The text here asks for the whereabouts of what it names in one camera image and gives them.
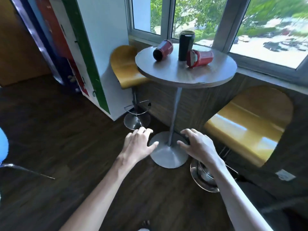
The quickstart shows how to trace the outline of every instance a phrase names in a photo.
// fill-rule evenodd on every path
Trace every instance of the black cup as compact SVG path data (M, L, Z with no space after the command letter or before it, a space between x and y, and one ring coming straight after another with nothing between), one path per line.
M179 61L186 61L187 52L192 50L195 33L185 30L180 33Z

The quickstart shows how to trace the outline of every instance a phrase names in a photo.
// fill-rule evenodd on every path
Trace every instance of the wood panel wall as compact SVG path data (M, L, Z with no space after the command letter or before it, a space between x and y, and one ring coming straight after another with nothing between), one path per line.
M51 73L10 0L0 0L0 86Z
M148 45L130 41L141 50ZM240 174L268 191L279 200L297 196L308 196L308 96L285 89L270 83L237 73L234 78L218 87L205 89L183 89L175 130L195 128L206 133L204 123L222 109L232 98L241 91L258 85L275 87L286 93L294 104L294 116L285 130L280 142L270 159L261 168L257 168L231 152L227 162ZM152 102L150 113L166 125L171 123L175 88L150 82L138 87L140 100L149 99ZM284 169L296 178L286 182L278 178L275 172ZM308 203L292 207L302 216L308 218Z

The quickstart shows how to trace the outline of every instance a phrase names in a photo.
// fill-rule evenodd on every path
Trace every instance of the hand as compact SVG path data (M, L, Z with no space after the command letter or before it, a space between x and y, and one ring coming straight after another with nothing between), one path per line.
M187 154L201 161L206 167L217 165L222 162L222 159L216 152L213 141L206 135L203 135L195 129L185 129L181 134L188 136L190 145L186 145L182 141L177 143L181 148L186 150Z
M147 146L149 136L153 132L151 129L140 127L133 133L128 133L125 138L123 149L118 156L124 163L134 166L137 162L144 159L152 153L158 146L158 142L154 142L151 146Z

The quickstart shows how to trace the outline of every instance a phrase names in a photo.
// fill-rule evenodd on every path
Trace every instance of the window frame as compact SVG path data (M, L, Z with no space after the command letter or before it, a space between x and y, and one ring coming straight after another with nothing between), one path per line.
M306 75L308 71L308 56L305 57L297 69L292 69L286 66L230 52L250 1L251 0L226 1L225 9L221 16L221 21L218 25L212 48L228 54L236 61L238 67L264 73L292 83L308 85L308 76ZM176 0L162 0L160 35L134 29L133 2L132 0L125 0L125 3L129 35L156 43L160 43L166 39L170 40L172 43L179 42L178 39L172 38L173 16Z

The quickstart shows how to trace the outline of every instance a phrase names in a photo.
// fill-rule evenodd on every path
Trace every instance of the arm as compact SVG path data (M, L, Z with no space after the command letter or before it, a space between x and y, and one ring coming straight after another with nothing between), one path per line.
M190 145L178 141L189 155L201 161L213 175L236 231L272 231L261 214L252 205L217 154L213 141L195 129L181 131L189 137Z
M103 180L72 214L60 231L97 231L114 199L122 181L133 166L148 156L158 142L147 146L151 129L141 127L129 133L124 141L123 150L115 160Z

